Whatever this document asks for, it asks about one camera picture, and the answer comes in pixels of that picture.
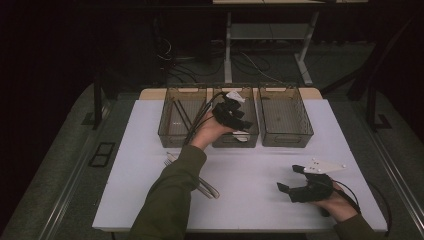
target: transparent plastic bin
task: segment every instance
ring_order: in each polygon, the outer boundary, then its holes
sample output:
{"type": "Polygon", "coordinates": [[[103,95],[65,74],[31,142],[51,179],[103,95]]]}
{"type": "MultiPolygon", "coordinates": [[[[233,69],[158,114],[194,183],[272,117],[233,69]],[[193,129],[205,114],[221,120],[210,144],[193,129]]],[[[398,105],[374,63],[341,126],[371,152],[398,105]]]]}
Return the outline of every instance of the transparent plastic bin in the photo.
{"type": "Polygon", "coordinates": [[[181,148],[191,124],[206,104],[205,84],[167,88],[158,135],[164,148],[181,148]]]}
{"type": "MultiPolygon", "coordinates": [[[[245,99],[245,102],[241,103],[241,107],[239,108],[240,111],[244,112],[244,116],[241,120],[252,123],[252,126],[249,129],[245,129],[244,133],[223,134],[212,143],[212,146],[215,148],[254,148],[259,136],[259,127],[252,85],[245,83],[224,83],[213,85],[212,87],[213,95],[219,92],[230,92],[232,90],[236,90],[237,93],[245,99]]],[[[213,106],[223,101],[224,99],[222,96],[219,96],[214,100],[213,106]]]]}
{"type": "Polygon", "coordinates": [[[260,84],[257,100],[263,146],[306,147],[314,131],[294,84],[260,84]]]}

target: person's arm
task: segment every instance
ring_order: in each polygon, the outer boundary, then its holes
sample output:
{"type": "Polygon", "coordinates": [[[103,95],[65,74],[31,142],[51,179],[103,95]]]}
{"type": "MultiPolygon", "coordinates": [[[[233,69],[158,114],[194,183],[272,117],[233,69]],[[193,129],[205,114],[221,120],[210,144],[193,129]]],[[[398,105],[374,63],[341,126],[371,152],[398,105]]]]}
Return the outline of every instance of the person's arm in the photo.
{"type": "Polygon", "coordinates": [[[191,143],[181,149],[177,160],[166,167],[150,188],[128,239],[184,239],[190,212],[191,191],[199,184],[206,161],[203,150],[233,129],[222,126],[209,112],[191,143]]]}
{"type": "MultiPolygon", "coordinates": [[[[337,183],[334,183],[334,188],[341,190],[337,183]]],[[[334,230],[341,240],[380,240],[384,237],[374,232],[367,221],[361,214],[349,204],[337,192],[328,198],[312,204],[327,210],[330,215],[336,220],[337,224],[334,230]]]]}

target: person's hand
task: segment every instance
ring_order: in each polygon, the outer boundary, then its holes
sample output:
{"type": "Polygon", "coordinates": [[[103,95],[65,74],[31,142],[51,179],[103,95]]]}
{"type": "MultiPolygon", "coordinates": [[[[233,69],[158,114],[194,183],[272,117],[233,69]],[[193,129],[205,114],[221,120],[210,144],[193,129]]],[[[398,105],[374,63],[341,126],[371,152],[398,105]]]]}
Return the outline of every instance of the person's hand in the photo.
{"type": "MultiPolygon", "coordinates": [[[[337,190],[343,190],[335,182],[333,182],[333,187],[337,190]]],[[[343,222],[358,214],[349,202],[335,191],[329,198],[311,203],[327,210],[337,222],[343,222]]]]}
{"type": "Polygon", "coordinates": [[[198,127],[196,135],[194,136],[190,145],[198,147],[202,150],[218,139],[222,134],[235,131],[232,128],[218,123],[213,116],[212,111],[206,113],[203,119],[200,120],[200,123],[201,125],[198,127]]]}

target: dark background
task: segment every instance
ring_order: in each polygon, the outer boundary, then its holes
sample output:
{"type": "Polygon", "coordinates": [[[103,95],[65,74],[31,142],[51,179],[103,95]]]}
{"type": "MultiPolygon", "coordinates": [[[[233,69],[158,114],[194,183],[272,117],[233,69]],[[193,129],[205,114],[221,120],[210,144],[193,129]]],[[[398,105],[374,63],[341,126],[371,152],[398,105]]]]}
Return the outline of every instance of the dark background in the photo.
{"type": "MultiPolygon", "coordinates": [[[[157,2],[126,3],[152,6],[157,2]]],[[[339,44],[369,41],[381,44],[378,49],[384,50],[394,33],[415,16],[422,1],[381,2],[384,5],[371,1],[368,7],[342,11],[334,7],[321,9],[314,41],[337,41],[339,44]]],[[[0,232],[73,103],[95,77],[103,80],[109,98],[121,91],[163,86],[161,63],[156,58],[158,34],[172,39],[181,49],[192,51],[201,61],[208,60],[210,39],[225,36],[225,12],[221,11],[76,10],[78,3],[66,0],[5,0],[0,3],[3,104],[0,232]]],[[[311,12],[311,9],[296,10],[296,14],[292,10],[278,14],[284,19],[271,14],[277,13],[273,9],[254,15],[236,11],[234,16],[240,21],[296,21],[311,12]]],[[[424,84],[421,71],[424,66],[423,15],[421,12],[412,19],[373,78],[421,140],[424,140],[421,113],[424,103],[421,96],[424,84]]]]}

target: olive green sleeve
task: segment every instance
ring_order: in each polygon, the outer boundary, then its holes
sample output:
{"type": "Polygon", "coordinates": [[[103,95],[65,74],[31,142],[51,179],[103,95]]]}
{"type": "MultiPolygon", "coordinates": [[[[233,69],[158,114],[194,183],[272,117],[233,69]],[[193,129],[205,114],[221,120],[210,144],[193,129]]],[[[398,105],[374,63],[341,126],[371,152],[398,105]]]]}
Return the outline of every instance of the olive green sleeve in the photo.
{"type": "Polygon", "coordinates": [[[184,239],[190,212],[191,191],[199,184],[206,154],[184,146],[179,158],[164,168],[150,188],[128,239],[184,239]]]}
{"type": "Polygon", "coordinates": [[[382,240],[383,233],[376,233],[358,214],[334,226],[340,240],[382,240]]]}

